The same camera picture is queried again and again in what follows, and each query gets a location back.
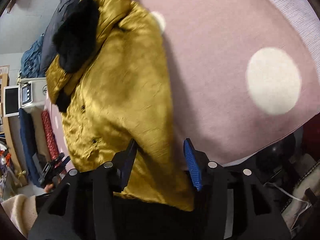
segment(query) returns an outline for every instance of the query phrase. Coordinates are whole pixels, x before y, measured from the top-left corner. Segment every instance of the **red patterned cloth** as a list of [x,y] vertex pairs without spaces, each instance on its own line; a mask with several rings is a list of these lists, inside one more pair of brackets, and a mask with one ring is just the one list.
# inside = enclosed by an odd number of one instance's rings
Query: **red patterned cloth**
[[47,139],[49,153],[50,153],[51,159],[53,160],[59,156],[59,150],[57,147],[56,139],[54,137],[54,133],[52,131],[50,115],[48,110],[44,110],[42,112],[41,118],[42,118],[45,137]]

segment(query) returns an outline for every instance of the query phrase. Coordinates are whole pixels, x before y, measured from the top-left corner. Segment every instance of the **wooden shelf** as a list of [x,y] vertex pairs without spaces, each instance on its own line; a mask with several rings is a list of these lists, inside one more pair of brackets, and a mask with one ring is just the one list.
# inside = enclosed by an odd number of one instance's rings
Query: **wooden shelf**
[[[3,104],[2,100],[4,98],[4,87],[8,86],[9,83],[9,78],[8,74],[0,74],[0,79],[1,79],[1,106],[0,106],[0,111],[3,113]],[[11,137],[11,132],[10,132],[10,126],[9,126],[9,119],[8,117],[2,117],[2,122],[3,122],[3,132],[5,134],[5,140],[7,142],[7,146],[9,148],[9,152],[11,153],[11,160],[13,163],[13,166],[15,168],[15,171],[17,174],[22,173],[21,165],[19,163],[18,157],[16,155],[16,152],[14,150],[14,145]],[[19,180],[21,181],[22,185],[25,186],[27,185],[27,179],[24,175],[21,175],[19,177]]]

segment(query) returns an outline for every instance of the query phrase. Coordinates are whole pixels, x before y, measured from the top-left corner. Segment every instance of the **dark blue garment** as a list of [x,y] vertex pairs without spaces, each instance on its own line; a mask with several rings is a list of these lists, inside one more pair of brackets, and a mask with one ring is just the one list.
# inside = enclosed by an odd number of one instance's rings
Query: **dark blue garment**
[[52,41],[54,34],[58,31],[59,27],[65,22],[68,16],[73,13],[74,8],[79,2],[80,0],[60,0],[60,3],[44,34],[40,63],[41,75],[45,75],[45,72],[49,68],[51,62],[57,55],[57,49]]
[[32,159],[33,155],[38,152],[33,120],[32,120],[31,114],[28,114],[22,108],[19,109],[19,119],[20,119],[20,136],[21,136],[23,152],[26,158],[26,164],[28,168],[28,179],[34,185],[40,187],[40,184],[38,181],[40,178],[40,175]]
[[39,72],[43,38],[44,35],[41,35],[40,38],[32,44],[31,48],[23,54],[21,58],[21,77],[45,77],[44,73]]

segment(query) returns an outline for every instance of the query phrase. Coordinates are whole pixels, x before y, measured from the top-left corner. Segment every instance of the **white wall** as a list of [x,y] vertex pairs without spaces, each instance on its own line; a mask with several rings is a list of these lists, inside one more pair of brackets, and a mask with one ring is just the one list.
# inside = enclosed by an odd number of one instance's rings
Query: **white wall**
[[0,55],[0,66],[10,65],[9,67],[9,86],[17,84],[17,76],[21,68],[21,57],[23,53],[10,53]]
[[25,52],[45,32],[59,0],[17,0],[0,16],[0,54]]

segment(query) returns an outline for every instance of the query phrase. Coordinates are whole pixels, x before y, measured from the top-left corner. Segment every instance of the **white cable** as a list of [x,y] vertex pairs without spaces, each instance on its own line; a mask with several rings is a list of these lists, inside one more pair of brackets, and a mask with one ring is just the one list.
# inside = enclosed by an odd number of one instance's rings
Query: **white cable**
[[295,196],[293,196],[293,195],[291,195],[291,194],[289,194],[289,193],[286,192],[283,188],[280,188],[280,187],[279,187],[277,184],[275,184],[275,183],[267,182],[266,184],[271,184],[271,185],[275,186],[277,189],[279,189],[281,192],[283,192],[284,194],[286,194],[287,196],[289,196],[289,197],[291,197],[291,198],[293,198],[293,199],[295,199],[295,200],[298,200],[298,201],[301,201],[301,202],[307,204],[307,206],[306,206],[303,210],[301,210],[298,214],[295,214],[295,217],[296,217],[296,218],[295,218],[295,220],[293,221],[293,224],[292,224],[292,226],[291,226],[291,228],[290,228],[290,231],[292,231],[293,226],[295,225],[295,223],[296,223],[297,220],[298,220],[298,217],[299,217],[303,212],[305,212],[305,211],[311,206],[311,203],[308,202],[308,201],[302,200],[302,199],[300,199],[300,198],[297,198],[297,197],[295,197]]

